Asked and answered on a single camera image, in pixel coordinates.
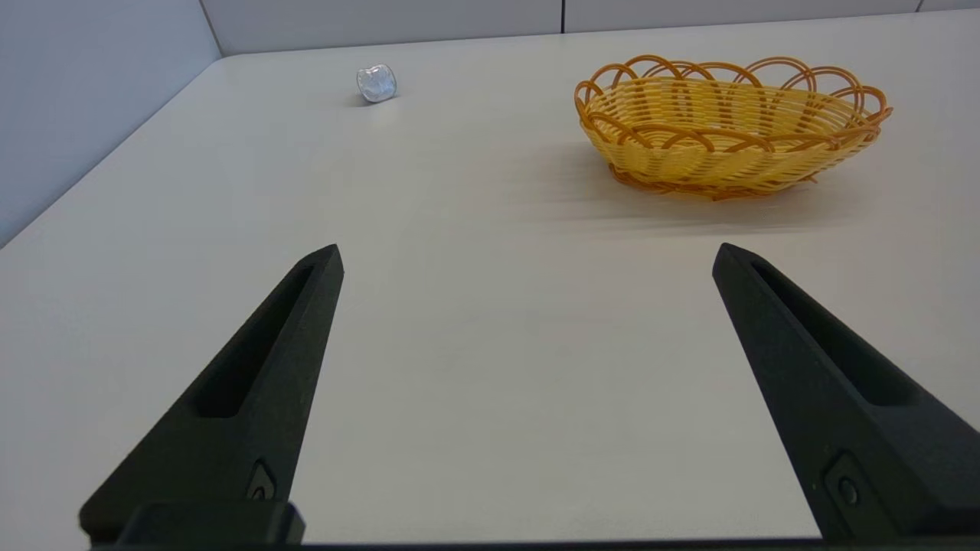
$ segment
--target basket loop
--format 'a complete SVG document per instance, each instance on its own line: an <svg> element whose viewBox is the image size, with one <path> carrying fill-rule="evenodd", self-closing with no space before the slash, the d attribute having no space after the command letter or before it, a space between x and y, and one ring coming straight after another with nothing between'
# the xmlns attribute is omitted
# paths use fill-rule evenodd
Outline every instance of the basket loop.
<svg viewBox="0 0 980 551"><path fill-rule="evenodd" d="M593 128L596 130L596 133L598 133L600 135L600 137L603 138L603 141L606 141L608 143L613 143L613 141L610 140L609 137L606 136L606 134L604 132L602 132L599 129L599 127L596 125L596 120L602 121L604 123L608 123L610 125L613 125L616 128L618 128L619 131L622 132L622 134L619 136L619 140L617 142L618 144L622 144L622 142L626 139L626 137L631 137L631 138L635 139L637 141L637 143L639 143L640 145L642 145L644 147L650 147L650 148L653 147L653 145L646 138L644 138L640 134L636 133L636 131L634 131L629 126L624 125L623 123L617 121L616 119L610 117L609 115L606 115L604 113L592 113L592 114L589 115L589 119L592 120L592 126L593 126Z"/></svg>
<svg viewBox="0 0 980 551"><path fill-rule="evenodd" d="M701 145L704 145L705 149L707 149L709 153L714 151L714 144L711 143L711 140L705 138L704 136L700 135L699 133L693 130L685 130L684 128L678 128L677 126L671 126L671 125L657 125L655 123L637 125L633 127L633 130L636 132L649 132L649 131L657 131L657 130L664 131L664 132L673 132L674 136L669 140L665 141L663 143L663 146L661 146L661 149L669 149L670 146L677 143L678 141L686 138L691 138L701 143ZM624 136L619 137L620 144L623 142L623 138Z"/></svg>

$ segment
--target table surface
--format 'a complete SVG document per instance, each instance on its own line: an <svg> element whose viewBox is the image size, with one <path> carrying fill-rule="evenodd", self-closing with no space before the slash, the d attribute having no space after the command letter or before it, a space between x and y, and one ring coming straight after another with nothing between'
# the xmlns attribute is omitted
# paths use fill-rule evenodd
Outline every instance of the table surface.
<svg viewBox="0 0 980 551"><path fill-rule="evenodd" d="M347 269L308 541L817 535L711 280L759 252L980 426L980 11L215 63L0 251L0 533L84 499L304 254ZM616 183L574 85L639 53L852 69L873 147L761 200ZM363 106L355 69L400 96Z"/></svg>

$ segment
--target yellow basket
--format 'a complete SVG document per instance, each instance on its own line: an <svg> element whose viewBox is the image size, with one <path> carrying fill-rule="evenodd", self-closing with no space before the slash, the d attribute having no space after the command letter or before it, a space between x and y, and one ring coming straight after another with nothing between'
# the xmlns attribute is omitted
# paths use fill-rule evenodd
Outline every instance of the yellow basket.
<svg viewBox="0 0 980 551"><path fill-rule="evenodd" d="M765 68L792 76L763 85ZM845 86L817 92L817 78L829 76ZM868 98L877 111L865 108ZM580 82L575 109L619 181L712 199L768 195L812 179L871 145L892 113L885 94L836 67L775 57L741 68L651 55Z"/></svg>

